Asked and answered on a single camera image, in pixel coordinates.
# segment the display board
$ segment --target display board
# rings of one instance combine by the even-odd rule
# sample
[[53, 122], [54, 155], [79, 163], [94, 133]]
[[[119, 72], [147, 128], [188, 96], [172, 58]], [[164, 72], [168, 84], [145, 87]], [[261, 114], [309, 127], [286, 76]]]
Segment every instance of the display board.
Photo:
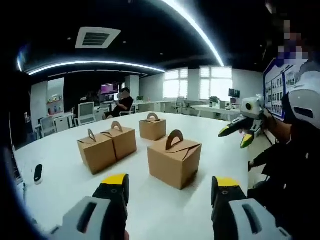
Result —
[[282, 121], [285, 117], [282, 98], [295, 87], [297, 74], [306, 61], [300, 59], [294, 61], [295, 64], [285, 64], [283, 59], [274, 59], [263, 74], [264, 107]]

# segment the curved led light strip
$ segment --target curved led light strip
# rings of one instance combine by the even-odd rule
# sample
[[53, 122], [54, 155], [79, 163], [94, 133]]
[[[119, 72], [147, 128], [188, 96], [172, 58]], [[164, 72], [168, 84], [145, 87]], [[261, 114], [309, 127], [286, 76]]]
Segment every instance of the curved led light strip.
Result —
[[19, 68], [20, 72], [22, 72], [22, 68], [21, 68], [21, 64], [20, 64], [20, 61], [19, 61], [19, 57], [16, 59], [16, 62], [17, 62], [17, 65], [18, 65], [18, 68]]
[[171, 8], [176, 10], [184, 19], [186, 19], [191, 26], [200, 34], [202, 39], [205, 41], [205, 43], [209, 46], [211, 51], [213, 52], [214, 56], [218, 60], [221, 67], [224, 67], [224, 63], [222, 62], [222, 59], [216, 50], [215, 46], [211, 43], [208, 36], [205, 34], [205, 32], [199, 27], [199, 25], [196, 23], [196, 21], [176, 2], [176, 0], [162, 0], [166, 4], [168, 4]]
[[45, 66], [45, 67], [39, 68], [37, 70], [31, 71], [28, 74], [33, 75], [33, 74], [37, 74], [39, 72], [42, 72], [44, 70], [53, 69], [53, 68], [62, 67], [62, 66], [76, 65], [76, 64], [116, 64], [116, 65], [137, 67], [137, 68], [142, 68], [142, 69], [150, 69], [150, 70], [154, 70], [154, 71], [161, 72], [161, 73], [165, 72], [162, 69], [158, 69], [158, 68], [154, 68], [154, 67], [150, 67], [150, 66], [144, 66], [144, 65], [135, 64], [135, 63], [128, 63], [128, 62], [120, 62], [120, 61], [69, 61], [69, 62], [62, 62], [62, 63], [57, 63], [57, 64]]

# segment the potted plant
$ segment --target potted plant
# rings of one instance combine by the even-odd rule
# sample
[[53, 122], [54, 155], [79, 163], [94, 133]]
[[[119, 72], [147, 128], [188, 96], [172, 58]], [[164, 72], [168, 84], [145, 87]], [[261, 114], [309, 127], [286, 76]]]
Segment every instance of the potted plant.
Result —
[[137, 100], [138, 102], [142, 102], [142, 101], [144, 100], [144, 96], [137, 96], [137, 97], [136, 97], [136, 100]]
[[219, 98], [217, 97], [217, 96], [211, 96], [210, 98], [209, 98], [209, 100], [210, 100], [210, 108], [212, 108], [213, 106], [215, 106], [217, 103], [219, 103]]

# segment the white robot part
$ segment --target white robot part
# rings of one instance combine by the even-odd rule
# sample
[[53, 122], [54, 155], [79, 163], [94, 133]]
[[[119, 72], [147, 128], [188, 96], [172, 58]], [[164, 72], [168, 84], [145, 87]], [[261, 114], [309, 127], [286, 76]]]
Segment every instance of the white robot part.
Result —
[[263, 105], [264, 100], [260, 94], [255, 97], [244, 98], [241, 105], [241, 114], [244, 117], [259, 120], [264, 113]]
[[320, 71], [308, 71], [289, 93], [294, 116], [320, 129]]

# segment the ceiling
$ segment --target ceiling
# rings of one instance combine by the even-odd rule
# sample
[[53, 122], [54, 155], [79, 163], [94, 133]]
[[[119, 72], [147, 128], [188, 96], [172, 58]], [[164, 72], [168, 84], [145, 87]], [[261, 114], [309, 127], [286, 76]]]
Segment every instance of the ceiling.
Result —
[[[273, 34], [264, 1], [177, 0], [206, 33], [225, 66], [263, 72], [273, 51]], [[163, 70], [219, 66], [196, 30], [161, 0], [83, 0], [22, 2], [14, 7], [16, 26], [8, 27], [7, 56], [23, 70], [70, 61], [117, 61]], [[76, 49], [81, 27], [103, 27], [121, 33], [106, 49]], [[141, 74], [158, 72], [115, 64], [60, 66], [34, 74], [36, 78], [83, 70], [120, 70]]]

